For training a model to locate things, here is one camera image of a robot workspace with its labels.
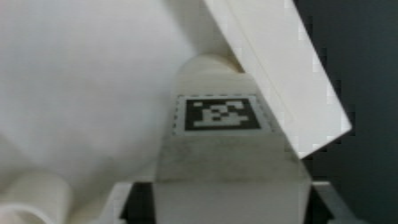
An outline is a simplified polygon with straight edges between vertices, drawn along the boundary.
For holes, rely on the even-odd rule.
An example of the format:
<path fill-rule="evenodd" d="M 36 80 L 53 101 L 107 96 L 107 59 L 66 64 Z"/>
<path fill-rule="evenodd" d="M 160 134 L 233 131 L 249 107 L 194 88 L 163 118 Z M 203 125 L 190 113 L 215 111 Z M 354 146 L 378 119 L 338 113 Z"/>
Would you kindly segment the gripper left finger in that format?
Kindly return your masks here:
<path fill-rule="evenodd" d="M 117 183 L 100 215 L 100 224 L 156 224 L 153 184 Z"/>

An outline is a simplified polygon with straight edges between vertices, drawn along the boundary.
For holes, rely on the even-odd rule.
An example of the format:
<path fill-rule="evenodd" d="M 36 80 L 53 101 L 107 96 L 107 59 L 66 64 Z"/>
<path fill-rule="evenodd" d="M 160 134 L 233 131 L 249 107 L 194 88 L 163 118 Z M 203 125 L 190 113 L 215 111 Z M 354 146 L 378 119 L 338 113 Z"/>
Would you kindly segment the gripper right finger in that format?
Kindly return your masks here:
<path fill-rule="evenodd" d="M 370 224 L 355 216 L 329 181 L 313 182 L 304 224 Z"/>

